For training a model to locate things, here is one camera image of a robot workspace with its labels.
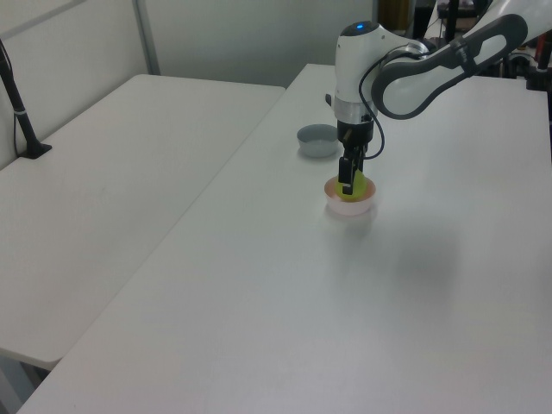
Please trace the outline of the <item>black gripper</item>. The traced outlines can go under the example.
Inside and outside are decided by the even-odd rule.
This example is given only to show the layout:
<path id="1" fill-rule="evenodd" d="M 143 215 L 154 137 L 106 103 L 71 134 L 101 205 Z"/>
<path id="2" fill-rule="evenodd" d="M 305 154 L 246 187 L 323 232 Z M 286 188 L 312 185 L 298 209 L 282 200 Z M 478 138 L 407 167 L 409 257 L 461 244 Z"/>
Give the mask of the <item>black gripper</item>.
<path id="1" fill-rule="evenodd" d="M 337 138 L 346 152 L 353 153 L 353 163 L 342 156 L 339 159 L 337 184 L 342 195 L 353 194 L 354 172 L 363 171 L 368 144 L 373 139 L 373 121 L 362 124 L 337 122 Z"/>

